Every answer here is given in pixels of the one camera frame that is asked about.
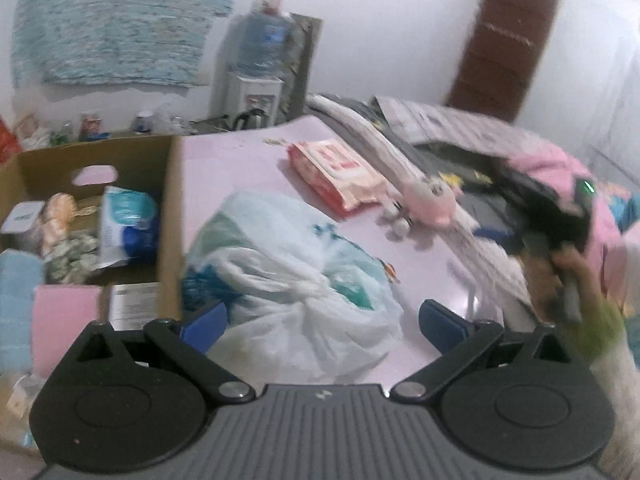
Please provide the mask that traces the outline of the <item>person's right hand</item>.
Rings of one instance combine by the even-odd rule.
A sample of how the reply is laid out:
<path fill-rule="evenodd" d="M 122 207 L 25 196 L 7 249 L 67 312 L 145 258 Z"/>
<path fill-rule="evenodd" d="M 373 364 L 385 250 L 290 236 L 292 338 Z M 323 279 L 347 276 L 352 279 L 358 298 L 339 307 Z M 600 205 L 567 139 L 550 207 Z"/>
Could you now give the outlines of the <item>person's right hand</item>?
<path fill-rule="evenodd" d="M 587 260 L 573 246 L 566 245 L 549 257 L 521 254 L 526 287 L 534 312 L 541 321 L 552 323 L 582 358 L 592 363 L 625 339 L 623 317 L 606 300 Z M 577 281 L 579 322 L 565 321 L 552 302 L 560 298 L 564 285 L 560 272 Z"/>

